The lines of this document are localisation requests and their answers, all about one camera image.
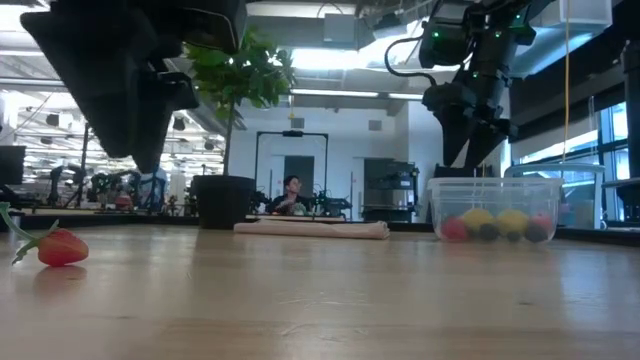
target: man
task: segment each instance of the man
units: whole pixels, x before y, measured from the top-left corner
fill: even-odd
[[[287,178],[284,179],[284,187],[286,194],[275,198],[271,204],[267,206],[267,213],[293,215],[292,209],[295,204],[303,205],[306,211],[311,210],[309,199],[298,195],[300,193],[300,188],[302,187],[300,178],[295,175],[287,176]]]

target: clear plastic container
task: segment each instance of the clear plastic container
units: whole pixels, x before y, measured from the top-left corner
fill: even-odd
[[[439,178],[427,186],[445,241],[544,243],[555,235],[562,179]]]

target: red ball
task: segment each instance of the red ball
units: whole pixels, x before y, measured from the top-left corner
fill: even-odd
[[[541,226],[548,233],[551,233],[553,230],[555,230],[553,226],[553,219],[549,215],[542,215],[542,214],[536,215],[531,218],[531,222]]]
[[[467,232],[467,227],[464,221],[457,217],[450,217],[445,220],[440,227],[440,233],[442,234],[443,240],[451,242],[469,240],[469,233]]]

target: plant pot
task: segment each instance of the plant pot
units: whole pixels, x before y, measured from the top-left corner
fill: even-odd
[[[239,176],[193,177],[201,229],[231,230],[249,213],[255,180]]]

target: strawberry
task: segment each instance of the strawberry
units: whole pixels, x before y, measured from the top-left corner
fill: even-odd
[[[22,260],[27,252],[34,247],[38,248],[38,259],[52,267],[65,266],[82,261],[89,256],[87,244],[75,236],[71,231],[58,228],[58,221],[42,237],[34,237],[16,226],[9,217],[9,204],[0,203],[0,216],[7,226],[17,235],[30,240],[27,245],[16,253],[12,264]]]

